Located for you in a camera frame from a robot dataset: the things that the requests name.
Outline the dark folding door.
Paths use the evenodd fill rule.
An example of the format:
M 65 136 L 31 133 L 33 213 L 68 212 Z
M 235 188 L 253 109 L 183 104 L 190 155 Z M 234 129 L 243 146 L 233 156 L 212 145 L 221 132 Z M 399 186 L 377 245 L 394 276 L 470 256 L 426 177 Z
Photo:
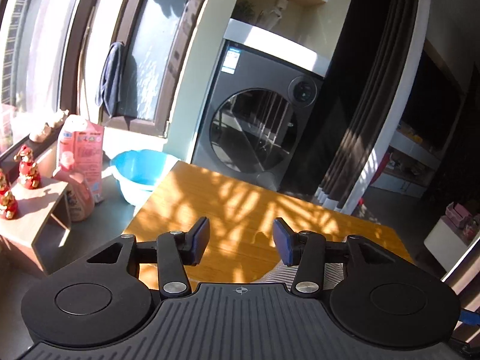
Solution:
M 282 187 L 322 189 L 343 206 L 400 83 L 418 0 L 352 0 L 333 58 Z

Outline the blue plastic basin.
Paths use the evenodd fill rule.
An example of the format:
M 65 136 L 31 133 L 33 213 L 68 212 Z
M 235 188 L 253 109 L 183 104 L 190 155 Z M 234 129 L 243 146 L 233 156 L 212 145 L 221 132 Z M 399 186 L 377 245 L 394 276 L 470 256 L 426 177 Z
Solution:
M 178 161 L 156 150 L 129 150 L 116 155 L 110 166 L 126 202 L 140 207 Z

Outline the pink detergent bottle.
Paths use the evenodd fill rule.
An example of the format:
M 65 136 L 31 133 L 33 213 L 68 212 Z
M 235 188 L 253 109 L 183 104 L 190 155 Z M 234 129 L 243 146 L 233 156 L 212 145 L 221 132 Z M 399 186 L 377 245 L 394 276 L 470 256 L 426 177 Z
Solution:
M 95 208 L 94 196 L 72 152 L 64 151 L 61 154 L 53 178 L 67 182 L 67 206 L 72 222 L 87 219 Z

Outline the white low cabinet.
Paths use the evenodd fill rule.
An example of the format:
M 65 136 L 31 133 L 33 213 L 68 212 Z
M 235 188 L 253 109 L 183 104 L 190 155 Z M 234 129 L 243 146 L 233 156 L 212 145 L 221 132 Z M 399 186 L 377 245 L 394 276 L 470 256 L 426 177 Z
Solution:
M 386 165 L 370 185 L 420 198 L 439 168 L 440 160 L 400 131 L 394 132 L 387 154 Z

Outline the wooden side stool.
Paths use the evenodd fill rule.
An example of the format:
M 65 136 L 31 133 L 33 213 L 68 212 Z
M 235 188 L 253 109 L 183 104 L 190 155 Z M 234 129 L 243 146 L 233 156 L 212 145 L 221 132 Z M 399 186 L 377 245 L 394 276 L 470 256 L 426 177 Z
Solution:
M 44 276 L 55 272 L 55 258 L 71 230 L 68 183 L 44 177 L 38 189 L 13 183 L 18 202 L 16 217 L 1 220 L 1 250 L 27 272 Z

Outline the grey front-load washing machine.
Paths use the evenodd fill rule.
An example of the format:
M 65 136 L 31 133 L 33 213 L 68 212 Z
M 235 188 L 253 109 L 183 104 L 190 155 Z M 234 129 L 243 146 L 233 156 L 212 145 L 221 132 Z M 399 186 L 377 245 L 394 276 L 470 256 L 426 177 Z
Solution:
M 193 164 L 277 191 L 322 84 L 313 72 L 227 41 L 202 114 Z

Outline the pink detergent refill bag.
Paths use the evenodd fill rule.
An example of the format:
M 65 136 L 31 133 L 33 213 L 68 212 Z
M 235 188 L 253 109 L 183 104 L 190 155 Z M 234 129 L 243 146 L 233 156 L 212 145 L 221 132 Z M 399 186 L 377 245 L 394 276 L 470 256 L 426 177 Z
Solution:
M 85 175 L 96 203 L 103 199 L 103 135 L 103 126 L 80 115 L 69 115 L 57 141 L 57 165 L 60 164 L 64 152 L 72 153 L 75 165 Z

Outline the pink storage box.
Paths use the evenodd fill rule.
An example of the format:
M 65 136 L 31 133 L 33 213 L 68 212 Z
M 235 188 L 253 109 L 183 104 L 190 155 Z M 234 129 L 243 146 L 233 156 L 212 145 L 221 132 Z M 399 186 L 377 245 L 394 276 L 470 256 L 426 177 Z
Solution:
M 446 207 L 446 216 L 458 229 L 463 229 L 467 222 L 472 219 L 470 212 L 460 203 L 450 203 Z

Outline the red gold figurine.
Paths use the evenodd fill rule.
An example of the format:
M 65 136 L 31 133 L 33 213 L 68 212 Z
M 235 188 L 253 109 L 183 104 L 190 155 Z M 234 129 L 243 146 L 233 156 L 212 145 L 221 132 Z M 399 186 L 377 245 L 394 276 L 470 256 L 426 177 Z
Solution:
M 25 189 L 37 189 L 41 183 L 41 175 L 34 160 L 33 150 L 27 145 L 22 145 L 14 160 L 19 164 L 18 183 Z

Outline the small red figurine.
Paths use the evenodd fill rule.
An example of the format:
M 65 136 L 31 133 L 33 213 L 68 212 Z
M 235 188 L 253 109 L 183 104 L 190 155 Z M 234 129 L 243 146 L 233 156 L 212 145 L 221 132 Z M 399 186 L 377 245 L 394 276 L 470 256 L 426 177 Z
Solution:
M 14 219 L 18 211 L 18 202 L 12 191 L 7 190 L 1 195 L 1 217 L 3 219 Z

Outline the dark blue hanging towel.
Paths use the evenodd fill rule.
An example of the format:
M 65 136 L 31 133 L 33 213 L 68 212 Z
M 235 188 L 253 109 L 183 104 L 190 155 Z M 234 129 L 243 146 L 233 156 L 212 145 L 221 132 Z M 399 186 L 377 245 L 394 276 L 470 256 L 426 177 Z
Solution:
M 96 104 L 99 107 L 103 106 L 109 117 L 114 116 L 116 105 L 120 101 L 124 51 L 125 45 L 121 41 L 110 45 L 100 76 Z

